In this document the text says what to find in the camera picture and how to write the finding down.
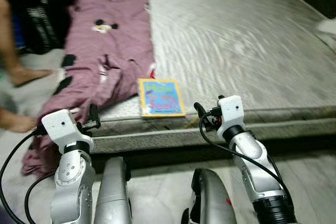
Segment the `gray floor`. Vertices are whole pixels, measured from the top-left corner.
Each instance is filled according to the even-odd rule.
[[[61,50],[44,56],[25,56],[22,61],[31,68],[57,69]],[[0,103],[20,114],[36,115],[42,103],[55,89],[59,74],[14,89],[1,71]],[[0,130],[0,164],[10,150],[25,134]],[[22,157],[29,143],[19,149],[4,176],[5,194],[11,207],[23,218],[23,198],[34,176],[22,176]],[[301,223],[336,223],[336,157],[334,150],[276,158],[280,172],[287,184]],[[135,224],[178,224],[183,210],[188,206],[191,179],[196,167],[216,171],[223,180],[234,205],[238,223],[257,223],[238,169],[232,161],[212,161],[134,170],[128,184]],[[97,200],[100,175],[93,187],[94,203]],[[49,223],[49,203],[54,182],[43,182],[32,192],[30,208],[36,223]]]

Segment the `pink blanket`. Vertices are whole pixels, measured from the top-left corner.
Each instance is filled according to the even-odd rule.
[[[77,0],[62,66],[66,79],[44,104],[42,116],[63,108],[79,108],[85,123],[88,105],[102,109],[137,94],[137,79],[149,78],[154,57],[148,0]],[[59,153],[48,136],[36,137],[23,163],[24,174],[48,174]]]

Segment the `mattress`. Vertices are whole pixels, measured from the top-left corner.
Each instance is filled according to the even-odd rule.
[[[179,82],[185,118],[143,119],[138,97],[101,113],[96,152],[203,144],[194,102],[240,95],[258,139],[336,134],[336,55],[300,0],[150,0],[158,79]]]

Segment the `book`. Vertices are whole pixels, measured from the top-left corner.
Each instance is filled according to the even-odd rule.
[[[139,95],[143,117],[185,116],[175,80],[139,79]]]

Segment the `bare foot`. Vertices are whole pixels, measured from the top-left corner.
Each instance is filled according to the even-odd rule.
[[[25,133],[35,127],[36,120],[30,116],[16,115],[0,108],[0,128]]]
[[[42,77],[48,76],[52,73],[51,70],[30,70],[30,69],[18,69],[9,73],[11,77],[11,82],[14,86],[19,87],[27,84],[30,81],[40,79]]]

